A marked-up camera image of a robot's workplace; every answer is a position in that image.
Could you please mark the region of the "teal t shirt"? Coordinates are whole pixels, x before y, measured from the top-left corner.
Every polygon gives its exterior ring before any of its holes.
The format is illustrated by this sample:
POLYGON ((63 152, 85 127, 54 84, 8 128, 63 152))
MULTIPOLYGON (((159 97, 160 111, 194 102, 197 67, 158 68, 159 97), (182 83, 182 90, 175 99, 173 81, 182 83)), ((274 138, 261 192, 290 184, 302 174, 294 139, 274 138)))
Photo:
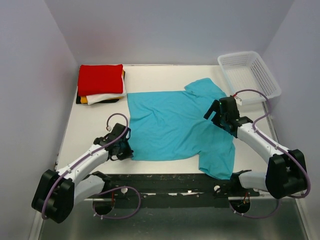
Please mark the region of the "teal t shirt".
POLYGON ((127 96, 129 144, 134 161, 174 161, 198 155, 198 169, 229 180, 235 162, 233 137, 204 118, 226 94, 210 78, 181 91, 137 92, 127 96))

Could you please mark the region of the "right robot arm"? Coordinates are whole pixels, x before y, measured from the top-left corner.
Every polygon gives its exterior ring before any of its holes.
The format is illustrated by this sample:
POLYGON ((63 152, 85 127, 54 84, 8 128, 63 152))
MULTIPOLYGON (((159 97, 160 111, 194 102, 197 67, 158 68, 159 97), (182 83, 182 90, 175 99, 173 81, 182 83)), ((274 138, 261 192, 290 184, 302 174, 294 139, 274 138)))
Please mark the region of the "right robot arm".
POLYGON ((275 199, 305 198, 311 191, 304 154, 290 150, 268 137, 256 121, 240 116, 236 99, 227 96, 214 100, 204 118, 251 147, 266 163, 266 172, 245 170, 230 183, 230 191, 241 196, 248 189, 268 192, 275 199))

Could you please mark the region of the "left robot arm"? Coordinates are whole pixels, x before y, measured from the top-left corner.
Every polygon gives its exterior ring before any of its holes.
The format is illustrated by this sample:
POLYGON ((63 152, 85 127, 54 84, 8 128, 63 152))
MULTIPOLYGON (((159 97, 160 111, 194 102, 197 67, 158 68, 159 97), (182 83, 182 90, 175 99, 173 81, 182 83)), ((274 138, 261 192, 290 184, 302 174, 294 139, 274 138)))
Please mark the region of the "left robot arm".
POLYGON ((107 197, 111 185, 100 173, 92 173, 107 161, 131 158, 131 129, 116 123, 110 133, 97 137, 90 148, 72 163, 55 170, 46 170, 38 183, 31 207, 45 219, 62 223, 74 206, 93 195, 107 197))

